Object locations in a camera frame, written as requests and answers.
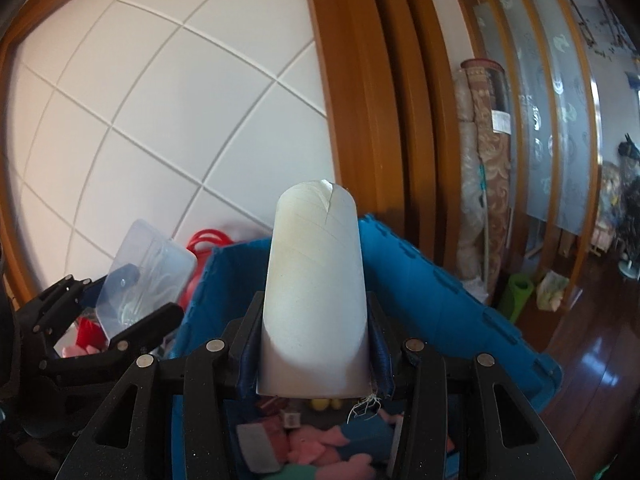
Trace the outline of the clear plastic box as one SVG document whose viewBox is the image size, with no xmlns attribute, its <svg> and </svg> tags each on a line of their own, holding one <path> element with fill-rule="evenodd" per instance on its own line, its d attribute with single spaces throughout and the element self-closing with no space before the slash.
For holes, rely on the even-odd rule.
<svg viewBox="0 0 640 480">
<path fill-rule="evenodd" d="M 96 300 L 96 318 L 107 339 L 168 302 L 176 304 L 196 267 L 186 248 L 141 219 L 130 226 L 108 273 L 126 263 L 139 267 L 137 284 L 119 299 Z"/>
</svg>

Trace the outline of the white paper roll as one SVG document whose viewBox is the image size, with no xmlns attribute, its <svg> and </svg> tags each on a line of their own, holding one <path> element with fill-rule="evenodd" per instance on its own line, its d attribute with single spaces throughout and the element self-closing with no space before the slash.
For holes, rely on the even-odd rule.
<svg viewBox="0 0 640 480">
<path fill-rule="evenodd" d="M 353 399 L 372 390 L 356 204 L 327 180 L 279 198 L 262 306 L 257 391 Z"/>
</svg>

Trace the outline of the red plastic toy case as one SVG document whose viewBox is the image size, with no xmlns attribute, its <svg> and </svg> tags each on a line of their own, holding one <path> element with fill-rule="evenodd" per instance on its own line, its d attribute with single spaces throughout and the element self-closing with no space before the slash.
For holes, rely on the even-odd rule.
<svg viewBox="0 0 640 480">
<path fill-rule="evenodd" d="M 179 304 L 183 311 L 189 307 L 191 298 L 195 289 L 198 287 L 198 283 L 200 282 L 210 255 L 217 248 L 227 247 L 233 244 L 234 240 L 232 240 L 230 236 L 225 232 L 216 229 L 204 229 L 192 235 L 189 243 L 186 244 L 186 249 L 194 255 L 196 259 L 196 267 L 179 300 Z"/>
</svg>

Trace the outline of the blue plastic storage crate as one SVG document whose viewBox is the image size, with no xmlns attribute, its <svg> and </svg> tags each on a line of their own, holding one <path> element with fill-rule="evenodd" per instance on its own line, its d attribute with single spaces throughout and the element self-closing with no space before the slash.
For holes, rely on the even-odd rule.
<svg viewBox="0 0 640 480">
<path fill-rule="evenodd" d="M 536 353 L 520 332 L 468 294 L 452 275 L 375 218 L 358 219 L 367 307 L 378 304 L 408 338 L 447 358 L 490 353 L 538 413 L 559 388 L 556 363 Z M 256 292 L 265 297 L 272 235 L 217 248 L 207 260 L 172 349 L 188 356 L 221 337 L 245 315 Z M 252 410 L 234 422 L 250 479 L 382 479 L 402 408 L 386 408 L 372 373 L 372 390 L 353 399 L 290 399 L 257 391 L 242 396 Z"/>
</svg>

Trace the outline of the green rolled yoga mat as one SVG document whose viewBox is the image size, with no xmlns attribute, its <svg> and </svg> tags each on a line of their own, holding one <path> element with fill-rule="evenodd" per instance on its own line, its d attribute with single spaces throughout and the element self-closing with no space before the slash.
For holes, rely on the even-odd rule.
<svg viewBox="0 0 640 480">
<path fill-rule="evenodd" d="M 534 283 L 527 274 L 512 274 L 500 300 L 500 313 L 514 324 L 532 296 Z"/>
</svg>

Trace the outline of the rolled patterned carpet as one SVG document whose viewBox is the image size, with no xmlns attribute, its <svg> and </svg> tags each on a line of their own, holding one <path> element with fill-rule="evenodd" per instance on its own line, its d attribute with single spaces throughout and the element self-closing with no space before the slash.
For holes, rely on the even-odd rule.
<svg viewBox="0 0 640 480">
<path fill-rule="evenodd" d="M 497 285 L 509 223 L 511 107 L 506 73 L 488 58 L 470 58 L 454 72 L 460 136 L 461 198 L 458 277 L 483 293 L 483 211 L 478 166 L 485 165 L 489 209 L 489 295 Z"/>
</svg>

